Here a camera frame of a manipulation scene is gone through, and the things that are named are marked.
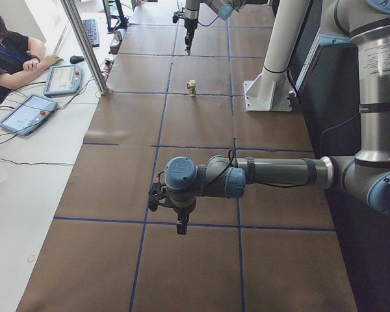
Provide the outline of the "black monitor stand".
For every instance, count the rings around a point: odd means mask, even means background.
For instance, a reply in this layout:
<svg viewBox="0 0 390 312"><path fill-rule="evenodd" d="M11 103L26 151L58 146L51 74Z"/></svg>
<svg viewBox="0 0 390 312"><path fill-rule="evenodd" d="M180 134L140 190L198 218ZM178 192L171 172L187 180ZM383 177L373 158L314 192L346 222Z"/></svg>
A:
<svg viewBox="0 0 390 312"><path fill-rule="evenodd" d="M120 0L103 0L103 8L107 20L108 33L128 28L129 19L123 12L123 5Z"/></svg>

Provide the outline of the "black keyboard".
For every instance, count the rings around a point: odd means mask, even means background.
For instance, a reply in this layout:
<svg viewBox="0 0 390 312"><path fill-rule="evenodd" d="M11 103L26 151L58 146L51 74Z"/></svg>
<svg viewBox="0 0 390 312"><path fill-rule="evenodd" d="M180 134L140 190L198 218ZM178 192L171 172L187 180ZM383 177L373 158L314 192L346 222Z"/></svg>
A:
<svg viewBox="0 0 390 312"><path fill-rule="evenodd" d="M99 29L95 19L83 19L83 29L92 47L99 47Z"/></svg>

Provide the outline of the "black computer mouse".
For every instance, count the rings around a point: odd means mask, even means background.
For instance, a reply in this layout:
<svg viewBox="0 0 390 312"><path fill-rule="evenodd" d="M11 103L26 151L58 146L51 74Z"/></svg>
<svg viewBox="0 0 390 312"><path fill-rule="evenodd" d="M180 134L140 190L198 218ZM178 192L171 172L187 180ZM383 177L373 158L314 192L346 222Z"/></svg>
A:
<svg viewBox="0 0 390 312"><path fill-rule="evenodd" d="M71 64L78 64L82 61L84 61L84 57L83 56L79 56L79 55L73 55L70 57L70 63Z"/></svg>

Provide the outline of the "blue teach pendant far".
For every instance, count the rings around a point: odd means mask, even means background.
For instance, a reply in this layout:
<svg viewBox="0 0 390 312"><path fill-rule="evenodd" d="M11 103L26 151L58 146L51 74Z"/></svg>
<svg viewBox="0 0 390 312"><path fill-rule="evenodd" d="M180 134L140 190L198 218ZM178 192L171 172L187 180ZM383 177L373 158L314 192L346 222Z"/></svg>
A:
<svg viewBox="0 0 390 312"><path fill-rule="evenodd" d="M83 71L79 64L52 66L44 87L44 96L49 98L76 93L82 83Z"/></svg>

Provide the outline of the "blue teach pendant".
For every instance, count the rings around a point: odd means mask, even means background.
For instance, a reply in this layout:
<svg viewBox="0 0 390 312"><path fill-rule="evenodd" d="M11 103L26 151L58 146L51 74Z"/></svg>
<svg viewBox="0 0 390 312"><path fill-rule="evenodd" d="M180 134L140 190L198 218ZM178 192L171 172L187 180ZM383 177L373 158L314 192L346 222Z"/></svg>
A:
<svg viewBox="0 0 390 312"><path fill-rule="evenodd" d="M79 64L52 66L44 87L44 96L49 98L76 93L82 83L83 71Z"/></svg>
<svg viewBox="0 0 390 312"><path fill-rule="evenodd" d="M57 109L58 102L31 94L1 121L0 128L20 136L36 131Z"/></svg>

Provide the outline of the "blue teach pendant near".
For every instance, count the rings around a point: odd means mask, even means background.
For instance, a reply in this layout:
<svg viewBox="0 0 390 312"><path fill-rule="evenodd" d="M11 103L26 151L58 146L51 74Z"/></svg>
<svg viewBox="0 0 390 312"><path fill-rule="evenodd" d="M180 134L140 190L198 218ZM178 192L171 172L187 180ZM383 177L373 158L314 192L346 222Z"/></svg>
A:
<svg viewBox="0 0 390 312"><path fill-rule="evenodd" d="M0 128L20 136L36 131L57 109L58 102L31 94L1 121Z"/></svg>

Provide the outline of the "seated person in black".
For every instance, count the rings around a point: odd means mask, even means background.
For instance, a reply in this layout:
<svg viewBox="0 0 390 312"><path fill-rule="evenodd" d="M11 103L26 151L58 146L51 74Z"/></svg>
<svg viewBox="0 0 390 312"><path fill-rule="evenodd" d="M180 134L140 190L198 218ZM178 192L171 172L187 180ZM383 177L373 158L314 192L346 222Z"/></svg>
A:
<svg viewBox="0 0 390 312"><path fill-rule="evenodd" d="M61 61L56 54L46 55L44 43L7 29L0 16L0 103Z"/></svg>

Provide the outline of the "aluminium frame post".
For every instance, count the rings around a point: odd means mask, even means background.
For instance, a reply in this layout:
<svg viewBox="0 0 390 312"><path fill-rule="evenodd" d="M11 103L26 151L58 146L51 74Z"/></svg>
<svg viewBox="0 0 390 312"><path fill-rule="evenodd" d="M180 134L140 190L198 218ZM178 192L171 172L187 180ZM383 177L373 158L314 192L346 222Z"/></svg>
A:
<svg viewBox="0 0 390 312"><path fill-rule="evenodd" d="M99 90L100 96L105 96L109 92L109 88L107 87L105 78L101 72L101 68L92 49L92 45L86 35L82 19L75 6L75 1L61 0L60 2L68 17L81 51L83 52L84 58Z"/></svg>

